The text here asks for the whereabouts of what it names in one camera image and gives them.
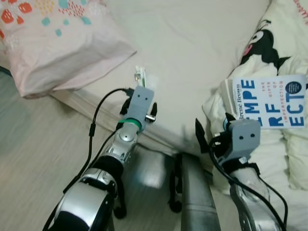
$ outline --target light wooden floor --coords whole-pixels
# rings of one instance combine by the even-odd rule
[[[0,73],[1,231],[42,229],[62,189],[86,159],[89,124],[53,98],[21,99],[13,80]],[[94,150],[107,135],[97,128]],[[128,216],[115,219],[117,231],[180,230],[180,214],[167,205],[171,163],[163,154],[138,149],[124,175]],[[230,216],[230,200],[216,191],[213,195],[222,230],[239,230]]]

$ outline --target bed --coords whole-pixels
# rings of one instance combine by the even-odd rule
[[[146,128],[139,142],[170,155],[179,151],[199,155],[205,168],[210,169],[210,162],[200,154],[195,118],[205,126],[209,138],[210,123],[202,104],[238,66],[269,0],[111,0],[106,4],[137,53],[101,79],[79,90],[56,91],[52,96],[92,117],[107,92],[135,87],[135,66],[143,66],[147,87],[155,91],[158,114],[157,121]],[[0,53],[0,62],[4,59]],[[0,64],[8,68],[7,63]],[[124,100],[121,94],[110,97],[97,122],[114,130]],[[284,148],[279,148],[286,155]],[[307,192],[291,190],[287,179],[281,181],[277,174],[273,175],[270,170],[274,161],[267,165],[265,178],[283,191],[291,205],[288,230],[305,231]],[[279,164],[283,170],[288,168],[286,162]]]

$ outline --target green band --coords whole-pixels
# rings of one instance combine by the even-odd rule
[[[135,119],[121,119],[119,121],[119,123],[133,123],[135,124],[137,127],[139,127],[139,130],[141,130],[141,123],[139,123],[139,121],[135,120]]]

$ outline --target floor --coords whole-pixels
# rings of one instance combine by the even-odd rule
[[[20,98],[12,78],[0,73],[1,231],[42,229],[62,189],[86,159],[89,124],[51,97]],[[107,136],[97,128],[93,149]],[[171,166],[170,157],[137,149],[123,177],[128,215],[114,220],[116,231],[180,231],[180,214],[167,205]],[[240,230],[238,220],[230,216],[231,201],[215,190],[213,197],[221,230]]]

